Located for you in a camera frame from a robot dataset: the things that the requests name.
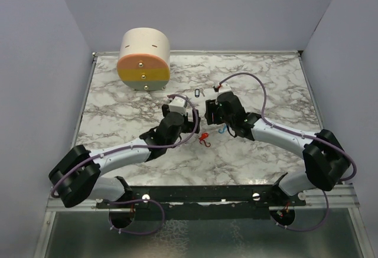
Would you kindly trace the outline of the black tag key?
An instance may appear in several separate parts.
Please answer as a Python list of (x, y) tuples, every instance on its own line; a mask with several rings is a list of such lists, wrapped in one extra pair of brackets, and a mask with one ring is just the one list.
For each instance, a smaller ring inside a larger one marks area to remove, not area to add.
[(195, 89), (194, 91), (194, 96), (195, 97), (200, 97), (200, 96), (205, 96), (204, 92), (203, 92), (203, 89)]

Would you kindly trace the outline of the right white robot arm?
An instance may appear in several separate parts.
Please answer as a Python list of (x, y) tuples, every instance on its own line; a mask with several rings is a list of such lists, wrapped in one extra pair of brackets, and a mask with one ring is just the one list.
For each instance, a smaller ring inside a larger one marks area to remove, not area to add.
[(279, 129), (266, 123), (262, 115), (246, 112), (232, 92), (206, 100), (205, 106), (208, 125), (225, 124), (234, 132), (234, 138), (268, 143), (304, 160), (304, 170), (284, 174), (275, 182), (271, 198), (277, 205), (287, 204), (293, 195), (304, 190), (331, 191), (350, 166), (340, 143), (329, 130), (308, 133), (286, 127)]

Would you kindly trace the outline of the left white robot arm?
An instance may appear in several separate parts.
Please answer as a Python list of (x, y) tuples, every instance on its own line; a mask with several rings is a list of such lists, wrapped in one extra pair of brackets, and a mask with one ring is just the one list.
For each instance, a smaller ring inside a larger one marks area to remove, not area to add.
[(155, 160), (167, 150), (186, 143), (199, 132), (200, 117), (193, 109), (193, 120), (188, 113), (168, 109), (159, 125), (122, 145), (106, 149), (88, 150), (84, 145), (71, 148), (50, 171), (51, 196), (60, 198), (66, 208), (74, 207), (89, 198), (101, 198), (122, 208), (129, 204), (130, 189), (122, 177), (104, 178), (121, 167)]

